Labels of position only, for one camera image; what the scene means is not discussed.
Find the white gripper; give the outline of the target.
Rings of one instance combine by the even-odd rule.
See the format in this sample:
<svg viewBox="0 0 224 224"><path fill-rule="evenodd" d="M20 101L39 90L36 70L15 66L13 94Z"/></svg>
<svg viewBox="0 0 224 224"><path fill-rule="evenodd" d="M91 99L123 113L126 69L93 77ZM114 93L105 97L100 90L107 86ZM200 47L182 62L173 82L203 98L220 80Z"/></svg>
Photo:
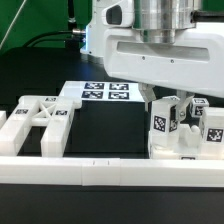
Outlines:
<svg viewBox="0 0 224 224"><path fill-rule="evenodd" d="M201 0L120 0L102 22L105 70L139 82L146 112L154 86L178 90L178 121L194 93L224 98L224 11L205 11Z"/></svg>

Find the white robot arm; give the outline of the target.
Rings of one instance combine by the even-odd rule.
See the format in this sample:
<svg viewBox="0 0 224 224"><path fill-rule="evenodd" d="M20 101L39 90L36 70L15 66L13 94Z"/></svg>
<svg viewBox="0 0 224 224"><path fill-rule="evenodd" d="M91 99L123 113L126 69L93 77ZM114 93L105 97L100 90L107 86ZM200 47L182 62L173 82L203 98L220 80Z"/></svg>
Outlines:
<svg viewBox="0 0 224 224"><path fill-rule="evenodd" d="M224 13L201 0L92 0L85 38L82 57L136 82L147 103L156 86L176 90L180 120L194 95L224 98Z"/></svg>

